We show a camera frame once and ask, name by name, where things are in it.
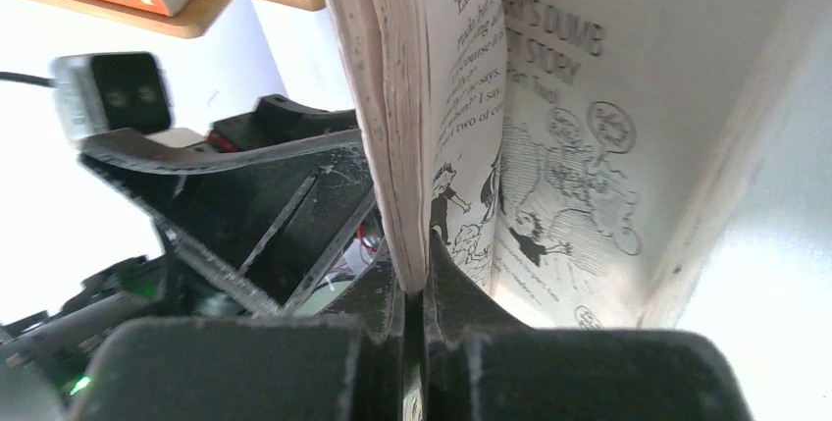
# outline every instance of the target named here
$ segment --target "led light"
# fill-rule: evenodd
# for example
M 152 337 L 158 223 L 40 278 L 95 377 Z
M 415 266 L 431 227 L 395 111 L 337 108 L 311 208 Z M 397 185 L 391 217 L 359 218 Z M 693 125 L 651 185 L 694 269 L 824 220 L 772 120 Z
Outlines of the led light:
M 83 376 L 76 382 L 76 385 L 70 390 L 70 396 L 75 396 L 78 392 L 85 389 L 89 385 L 89 377 Z

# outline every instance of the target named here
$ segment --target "cartoon character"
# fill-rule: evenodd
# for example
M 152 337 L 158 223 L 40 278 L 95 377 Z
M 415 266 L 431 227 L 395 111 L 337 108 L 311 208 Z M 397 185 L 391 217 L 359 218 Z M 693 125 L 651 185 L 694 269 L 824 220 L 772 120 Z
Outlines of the cartoon character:
M 559 253 L 572 255 L 572 245 L 566 241 L 546 247 L 540 241 L 546 237 L 540 218 L 535 212 L 518 211 L 514 223 L 508 229 L 520 248 L 520 252 L 537 267 L 541 267 L 544 256 Z
M 450 188 L 450 183 L 456 176 L 456 171 L 450 163 L 444 163 L 434 176 L 434 199 L 431 202 L 431 228 L 439 228 L 442 242 L 450 246 L 447 240 L 447 204 L 453 203 L 464 213 L 471 210 L 471 204 L 463 200 L 456 191 Z
M 486 178 L 483 184 L 483 189 L 480 191 L 480 201 L 486 206 L 486 214 L 483 215 L 483 221 L 480 223 L 487 223 L 496 211 L 497 196 L 499 189 L 499 151 L 492 162 L 492 171 Z
M 453 240 L 451 256 L 465 274 L 477 284 L 484 285 L 489 277 L 492 247 L 487 245 L 478 251 L 483 229 L 477 225 L 463 225 Z

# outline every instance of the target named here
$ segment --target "cable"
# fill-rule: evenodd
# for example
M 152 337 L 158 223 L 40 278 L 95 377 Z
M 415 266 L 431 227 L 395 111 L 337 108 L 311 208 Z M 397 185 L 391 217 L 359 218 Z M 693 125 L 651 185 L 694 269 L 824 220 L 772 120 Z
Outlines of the cable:
M 39 85 L 41 87 L 52 87 L 52 79 L 41 78 L 38 76 L 21 75 L 20 73 L 7 73 L 0 71 L 0 80 L 7 80 L 9 82 L 21 82 L 23 84 Z

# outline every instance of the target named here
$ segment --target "book page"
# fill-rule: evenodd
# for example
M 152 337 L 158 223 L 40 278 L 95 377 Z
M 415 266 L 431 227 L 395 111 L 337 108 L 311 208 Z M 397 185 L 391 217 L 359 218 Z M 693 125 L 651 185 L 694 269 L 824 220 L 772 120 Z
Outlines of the book page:
M 506 39 L 500 0 L 424 0 L 436 150 L 430 228 L 484 289 L 491 282 Z
M 787 2 L 503 0 L 497 302 L 539 327 L 637 325 Z

